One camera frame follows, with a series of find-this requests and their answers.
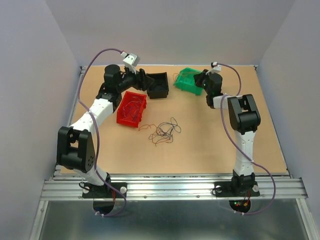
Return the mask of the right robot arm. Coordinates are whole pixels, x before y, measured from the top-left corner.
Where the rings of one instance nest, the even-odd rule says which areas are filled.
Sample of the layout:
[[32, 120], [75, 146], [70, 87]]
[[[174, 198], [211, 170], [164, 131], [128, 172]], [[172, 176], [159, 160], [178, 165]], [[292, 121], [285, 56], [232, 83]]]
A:
[[257, 185], [253, 167], [253, 145], [261, 116], [252, 94], [222, 93], [223, 78], [207, 69], [194, 75], [194, 83], [206, 92], [207, 105], [228, 110], [229, 122], [235, 133], [235, 165], [230, 181], [216, 181], [212, 194], [217, 197], [241, 197], [252, 194]]

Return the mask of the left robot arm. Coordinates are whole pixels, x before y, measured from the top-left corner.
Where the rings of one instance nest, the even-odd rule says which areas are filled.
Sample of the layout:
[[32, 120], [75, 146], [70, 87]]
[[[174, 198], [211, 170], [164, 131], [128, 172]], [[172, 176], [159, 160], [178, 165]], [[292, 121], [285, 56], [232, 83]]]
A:
[[78, 173], [87, 181], [82, 189], [100, 197], [108, 196], [114, 187], [110, 174], [98, 166], [98, 147], [94, 146], [93, 135], [99, 135], [99, 126], [118, 108], [124, 91], [129, 88], [146, 91], [155, 81], [142, 68], [133, 73], [128, 67], [121, 71], [116, 64], [105, 67], [103, 79], [91, 107], [72, 125], [58, 130], [56, 154], [57, 165]]

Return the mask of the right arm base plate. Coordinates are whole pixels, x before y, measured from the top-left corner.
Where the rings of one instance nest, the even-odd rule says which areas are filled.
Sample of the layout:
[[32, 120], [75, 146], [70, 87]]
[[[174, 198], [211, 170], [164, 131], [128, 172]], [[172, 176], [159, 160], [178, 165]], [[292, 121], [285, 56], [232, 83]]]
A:
[[214, 194], [218, 198], [235, 198], [235, 197], [259, 197], [260, 191], [254, 190], [254, 186], [258, 186], [258, 183], [232, 183], [231, 181], [215, 181], [214, 183]]

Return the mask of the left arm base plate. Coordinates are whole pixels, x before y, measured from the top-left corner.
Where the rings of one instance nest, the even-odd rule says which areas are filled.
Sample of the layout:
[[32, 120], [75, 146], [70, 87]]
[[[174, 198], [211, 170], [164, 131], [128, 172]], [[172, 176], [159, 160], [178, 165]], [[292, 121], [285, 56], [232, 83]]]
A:
[[88, 182], [80, 182], [78, 186], [82, 189], [82, 198], [84, 199], [119, 199], [121, 194], [110, 187], [104, 185], [97, 186]]

